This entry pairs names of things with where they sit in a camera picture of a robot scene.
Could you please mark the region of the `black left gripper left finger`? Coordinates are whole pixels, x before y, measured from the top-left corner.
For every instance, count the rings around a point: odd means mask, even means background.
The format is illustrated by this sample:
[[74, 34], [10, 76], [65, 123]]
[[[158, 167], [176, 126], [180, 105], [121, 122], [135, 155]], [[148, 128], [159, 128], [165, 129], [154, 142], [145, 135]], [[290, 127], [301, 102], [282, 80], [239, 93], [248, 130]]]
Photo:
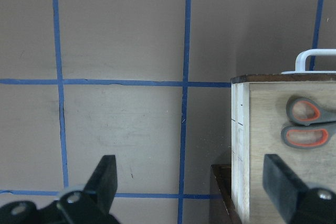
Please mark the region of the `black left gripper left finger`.
[[104, 155], [81, 190], [73, 190], [57, 202], [65, 223], [117, 223], [110, 214], [117, 191], [117, 166], [114, 155]]

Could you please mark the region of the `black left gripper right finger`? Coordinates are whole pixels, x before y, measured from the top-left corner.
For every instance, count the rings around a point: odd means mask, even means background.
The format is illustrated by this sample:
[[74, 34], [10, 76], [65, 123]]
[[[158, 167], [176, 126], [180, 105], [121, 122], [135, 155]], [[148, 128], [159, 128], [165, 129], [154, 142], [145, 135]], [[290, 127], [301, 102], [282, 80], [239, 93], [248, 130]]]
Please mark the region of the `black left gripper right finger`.
[[285, 223], [335, 223], [335, 192], [308, 186], [277, 154], [264, 155], [262, 184]]

